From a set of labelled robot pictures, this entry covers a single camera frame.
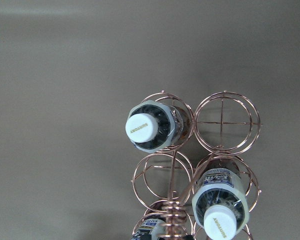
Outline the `tea bottle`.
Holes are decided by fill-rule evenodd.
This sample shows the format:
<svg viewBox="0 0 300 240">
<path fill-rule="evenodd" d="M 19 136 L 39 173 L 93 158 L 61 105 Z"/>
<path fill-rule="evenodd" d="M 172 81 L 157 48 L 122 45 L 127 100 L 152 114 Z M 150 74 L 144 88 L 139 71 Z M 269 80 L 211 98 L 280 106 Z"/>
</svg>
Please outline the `tea bottle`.
<svg viewBox="0 0 300 240">
<path fill-rule="evenodd" d="M 131 240 L 164 240 L 161 235 L 166 234 L 163 226 L 166 221 L 161 217 L 150 217 L 144 220 L 136 232 L 131 236 Z"/>
<path fill-rule="evenodd" d="M 196 223 L 212 240 L 231 240 L 248 223 L 246 192 L 231 160 L 209 162 L 197 181 L 192 208 Z"/>
<path fill-rule="evenodd" d="M 190 126 L 190 115 L 183 108 L 147 100 L 130 110 L 125 131 L 137 149 L 152 154 L 182 144 Z"/>
</svg>

